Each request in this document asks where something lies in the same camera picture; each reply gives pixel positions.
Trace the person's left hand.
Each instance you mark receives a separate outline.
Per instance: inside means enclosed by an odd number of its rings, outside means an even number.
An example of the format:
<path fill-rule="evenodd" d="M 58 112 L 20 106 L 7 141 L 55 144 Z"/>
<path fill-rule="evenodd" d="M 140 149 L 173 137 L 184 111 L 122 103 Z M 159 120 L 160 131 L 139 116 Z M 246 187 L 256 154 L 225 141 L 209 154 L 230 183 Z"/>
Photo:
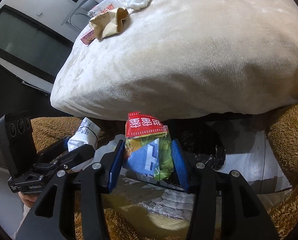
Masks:
<path fill-rule="evenodd" d="M 38 194 L 22 194 L 21 192 L 18 193 L 23 204 L 29 208 L 32 208 L 36 200 L 38 199 Z"/>

